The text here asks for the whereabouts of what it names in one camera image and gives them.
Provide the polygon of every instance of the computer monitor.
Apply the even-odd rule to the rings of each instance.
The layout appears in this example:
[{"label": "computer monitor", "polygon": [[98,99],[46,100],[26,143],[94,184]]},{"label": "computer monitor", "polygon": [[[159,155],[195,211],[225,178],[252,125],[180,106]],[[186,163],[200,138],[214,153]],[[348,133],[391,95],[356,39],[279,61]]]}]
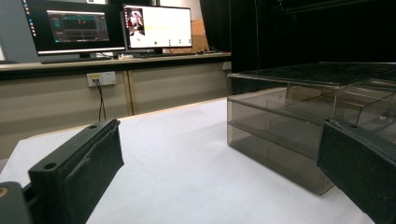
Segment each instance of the computer monitor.
[{"label": "computer monitor", "polygon": [[125,50],[117,6],[22,0],[38,56]]},{"label": "computer monitor", "polygon": [[191,10],[123,4],[128,49],[191,48]]}]

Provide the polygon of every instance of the black curtain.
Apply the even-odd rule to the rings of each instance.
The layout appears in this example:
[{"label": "black curtain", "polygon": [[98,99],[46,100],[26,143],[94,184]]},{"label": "black curtain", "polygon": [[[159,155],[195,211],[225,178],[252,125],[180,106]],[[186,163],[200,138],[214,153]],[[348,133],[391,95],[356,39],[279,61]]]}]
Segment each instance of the black curtain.
[{"label": "black curtain", "polygon": [[200,4],[210,49],[231,51],[229,0],[200,0]]}]

